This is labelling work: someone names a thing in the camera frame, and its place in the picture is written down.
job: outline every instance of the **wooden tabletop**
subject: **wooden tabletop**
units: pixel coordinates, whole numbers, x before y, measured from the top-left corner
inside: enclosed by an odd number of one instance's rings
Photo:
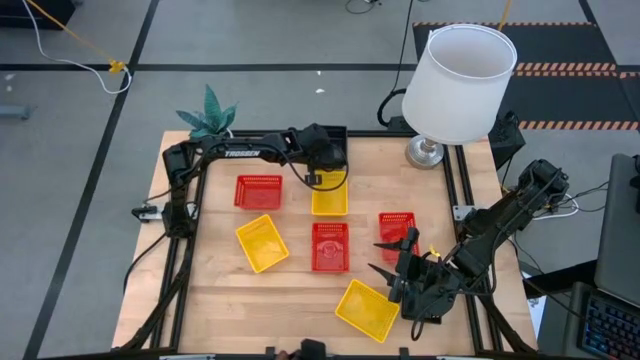
[[[161,149],[178,143],[187,132],[166,132]],[[388,294],[384,279],[367,266],[372,262],[392,270],[381,258],[378,213],[411,211],[421,232],[422,251],[433,244],[441,253],[454,245],[454,232],[442,165],[432,170],[411,167],[404,157],[409,139],[349,138],[349,215],[311,215],[311,191],[288,167],[261,160],[221,160],[209,166],[195,257],[185,309],[180,352],[264,353],[268,346],[293,351],[300,341],[323,341],[337,354],[473,354],[465,301],[456,299],[442,325],[426,324],[422,337],[410,339],[411,322],[398,316],[384,344],[377,343],[339,319],[334,310],[351,279]],[[467,166],[476,205],[489,207],[500,199],[499,183],[488,140],[465,146]],[[455,153],[452,167],[458,178]],[[269,211],[290,256],[255,274],[245,257],[235,229],[262,215],[233,206],[238,175],[281,174],[282,206]],[[459,198],[462,190],[458,186]],[[151,191],[158,194],[168,183],[158,158]],[[314,222],[349,224],[350,272],[311,272],[311,226]],[[161,222],[141,225],[136,256],[162,232]],[[168,241],[140,262],[131,274],[124,296],[113,345],[126,342],[156,305],[167,256]],[[525,342],[536,346],[529,310],[514,249],[509,243],[496,255],[498,286],[495,301]],[[486,348],[490,348],[484,309],[478,302]],[[167,312],[170,326],[173,309]],[[168,329],[162,344],[168,344]]]

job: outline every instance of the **lamp base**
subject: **lamp base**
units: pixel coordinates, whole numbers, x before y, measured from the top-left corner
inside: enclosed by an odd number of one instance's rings
[[[418,169],[432,169],[444,157],[444,147],[422,135],[415,136],[405,151],[407,161]]]

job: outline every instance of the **yellow plastic basket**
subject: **yellow plastic basket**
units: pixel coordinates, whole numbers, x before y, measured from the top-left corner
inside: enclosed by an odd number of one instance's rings
[[[336,170],[325,172],[317,170],[316,174],[322,176],[322,184],[316,185],[320,189],[335,187],[344,179],[345,172]],[[343,216],[349,212],[349,198],[347,182],[334,191],[314,191],[311,195],[311,213],[322,216]]]
[[[236,236],[256,273],[263,272],[289,256],[289,250],[269,215],[262,215],[239,227]]]
[[[399,310],[400,305],[353,279],[336,308],[336,315],[375,341],[383,343]]]

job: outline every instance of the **green plant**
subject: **green plant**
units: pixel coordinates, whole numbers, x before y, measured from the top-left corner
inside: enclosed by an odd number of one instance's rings
[[[217,135],[227,131],[233,123],[236,117],[236,105],[222,111],[216,94],[207,85],[204,93],[204,113],[194,111],[192,114],[181,110],[177,110],[176,113],[184,122],[195,128],[189,134],[192,138]]]

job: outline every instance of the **white lamp shade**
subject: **white lamp shade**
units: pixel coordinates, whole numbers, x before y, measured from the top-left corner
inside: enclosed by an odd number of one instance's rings
[[[511,40],[485,26],[432,31],[402,101],[406,121],[442,144],[482,138],[496,121],[517,59]]]

